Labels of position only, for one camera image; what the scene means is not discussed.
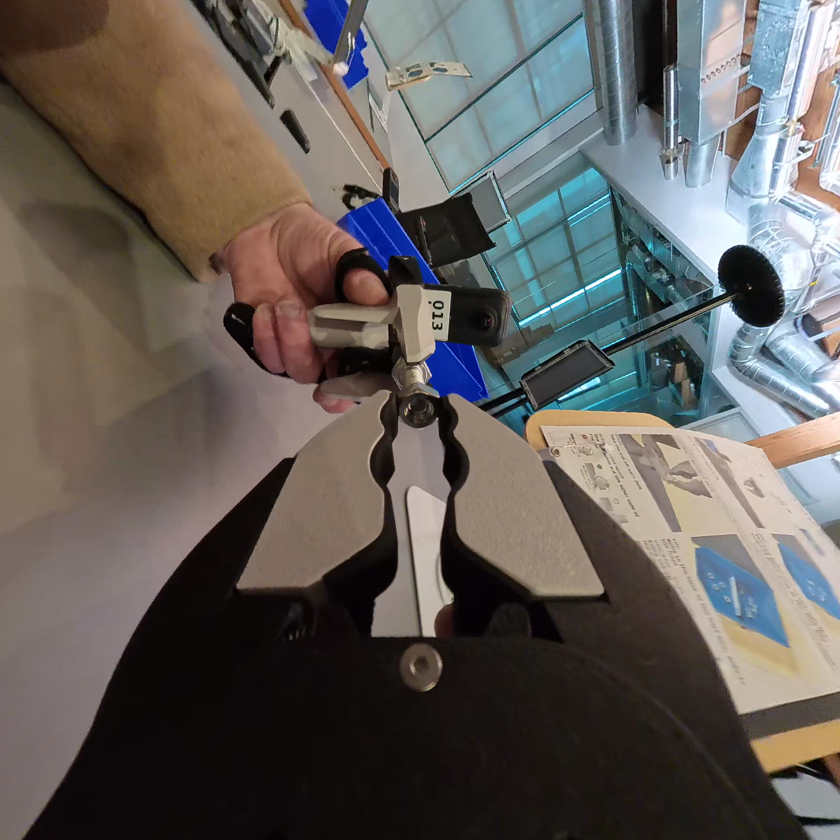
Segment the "silver air duct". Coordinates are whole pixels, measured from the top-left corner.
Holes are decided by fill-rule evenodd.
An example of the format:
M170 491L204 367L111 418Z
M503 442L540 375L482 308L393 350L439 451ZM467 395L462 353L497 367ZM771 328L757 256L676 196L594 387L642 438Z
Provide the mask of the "silver air duct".
M637 130L637 78L631 1L594 1L595 43L602 84L605 142L617 146Z
M814 228L810 244L790 225L793 211L784 203L755 203L748 210L748 243L780 279L782 313L766 327L743 322L731 341L728 361L777 403L819 418L838 412L838 361L829 360L795 322L814 302L830 235L838 233L838 214L806 196L803 200L801 217Z

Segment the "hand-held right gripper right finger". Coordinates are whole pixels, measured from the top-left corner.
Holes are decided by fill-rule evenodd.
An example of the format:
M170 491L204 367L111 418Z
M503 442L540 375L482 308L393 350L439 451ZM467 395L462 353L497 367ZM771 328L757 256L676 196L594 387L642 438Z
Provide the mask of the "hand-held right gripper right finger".
M440 560L457 634L502 607L594 600L602 583L549 471L528 443L461 396L440 407L449 483Z

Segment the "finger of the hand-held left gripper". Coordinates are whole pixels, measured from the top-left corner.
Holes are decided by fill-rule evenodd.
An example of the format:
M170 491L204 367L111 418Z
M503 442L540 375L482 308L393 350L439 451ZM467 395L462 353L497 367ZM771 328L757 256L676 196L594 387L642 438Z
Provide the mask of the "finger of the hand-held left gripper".
M431 304L424 284L404 283L395 288L394 320L402 357L407 363L423 363L435 351Z

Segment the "black disc top pole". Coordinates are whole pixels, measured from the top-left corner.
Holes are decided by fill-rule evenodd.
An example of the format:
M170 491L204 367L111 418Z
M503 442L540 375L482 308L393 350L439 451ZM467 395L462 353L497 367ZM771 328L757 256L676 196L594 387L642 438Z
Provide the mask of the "black disc top pole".
M597 347L614 361L614 357L625 350L726 305L729 305L745 324L752 327L772 327L781 319L784 312L781 279L770 260L756 248L749 245L729 248L719 259L717 273L721 294L672 317L658 318L645 329L619 339L605 348ZM487 400L480 408L493 417L502 417L525 405L530 407L520 382L510 393Z

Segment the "dark board document stand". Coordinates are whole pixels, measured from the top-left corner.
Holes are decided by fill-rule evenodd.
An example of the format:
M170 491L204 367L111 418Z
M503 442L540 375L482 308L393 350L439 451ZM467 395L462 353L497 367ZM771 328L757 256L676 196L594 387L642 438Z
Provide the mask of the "dark board document stand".
M356 37L361 29L368 4L369 1L348 2L348 9L331 58L332 73L335 76L343 78L350 70Z

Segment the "white document stand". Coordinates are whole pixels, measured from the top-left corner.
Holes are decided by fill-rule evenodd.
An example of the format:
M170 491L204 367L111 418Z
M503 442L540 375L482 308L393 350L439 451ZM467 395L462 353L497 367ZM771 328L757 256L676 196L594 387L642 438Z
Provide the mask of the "white document stand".
M406 517L413 559L416 602L422 635L435 637L439 613L453 603L440 554L446 504L418 486L406 491Z
M385 88L389 92L398 91L437 77L471 78L472 74L462 62L415 62L388 70L385 73Z

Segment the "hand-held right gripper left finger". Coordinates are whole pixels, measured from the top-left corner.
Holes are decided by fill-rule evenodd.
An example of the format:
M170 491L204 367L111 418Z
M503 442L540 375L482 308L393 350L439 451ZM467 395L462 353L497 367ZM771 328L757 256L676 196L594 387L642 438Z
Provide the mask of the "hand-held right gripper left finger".
M398 566L388 489L396 397L378 391L297 454L245 569L240 592L304 595L370 621Z

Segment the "black framed display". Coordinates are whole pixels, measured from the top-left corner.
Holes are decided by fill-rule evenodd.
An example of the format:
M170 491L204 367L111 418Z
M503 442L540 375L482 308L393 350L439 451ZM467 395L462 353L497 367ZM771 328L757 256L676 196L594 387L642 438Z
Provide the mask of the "black framed display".
M531 409L539 410L614 366L614 361L592 341L582 339L524 374L521 388Z

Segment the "grey desk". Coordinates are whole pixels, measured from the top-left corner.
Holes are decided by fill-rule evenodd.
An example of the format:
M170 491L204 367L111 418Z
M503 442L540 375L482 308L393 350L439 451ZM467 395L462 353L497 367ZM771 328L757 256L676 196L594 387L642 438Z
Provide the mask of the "grey desk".
M2 838L84 739L155 594L330 421L222 327L137 214L2 84Z

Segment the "silver sign frame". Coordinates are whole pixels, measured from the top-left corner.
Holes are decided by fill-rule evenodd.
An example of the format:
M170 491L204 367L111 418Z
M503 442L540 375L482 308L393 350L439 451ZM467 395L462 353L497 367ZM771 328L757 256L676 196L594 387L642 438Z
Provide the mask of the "silver sign frame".
M466 189L478 218L488 234L492 234L511 221L506 199L499 187L494 171L489 170L476 178Z

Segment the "person's left hand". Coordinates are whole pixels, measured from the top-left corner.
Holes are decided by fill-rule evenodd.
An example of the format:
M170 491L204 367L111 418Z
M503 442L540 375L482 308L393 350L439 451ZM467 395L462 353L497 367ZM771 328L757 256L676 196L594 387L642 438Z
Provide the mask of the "person's left hand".
M334 352L314 345L308 312L336 302L341 258L360 250L351 235L299 203L259 220L210 258L217 273L229 275L235 302L254 310L253 361L272 375L314 384L313 401L330 414L354 404L319 383L337 364Z

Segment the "blue plastic bin with divider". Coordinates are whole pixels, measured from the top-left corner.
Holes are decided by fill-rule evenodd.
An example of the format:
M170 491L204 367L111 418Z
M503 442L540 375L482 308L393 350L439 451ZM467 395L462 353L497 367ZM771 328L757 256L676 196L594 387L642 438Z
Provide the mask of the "blue plastic bin with divider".
M423 282L439 283L417 247L414 226L403 226L384 199L377 198L346 212L339 219L338 227L366 248L368 255L384 270L391 257L411 256L418 261ZM440 394L458 394L473 403L488 397L476 352L465 344L438 343L427 365L432 374L430 384Z

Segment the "steel hex bolt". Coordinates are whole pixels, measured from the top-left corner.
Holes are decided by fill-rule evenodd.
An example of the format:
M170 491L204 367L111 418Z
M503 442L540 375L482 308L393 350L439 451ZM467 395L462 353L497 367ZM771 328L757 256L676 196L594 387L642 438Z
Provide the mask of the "steel hex bolt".
M396 396L400 412L400 400L403 397L423 393L434 397L428 382L431 374L424 361L418 363L404 363L403 360L395 365L393 379L396 384Z

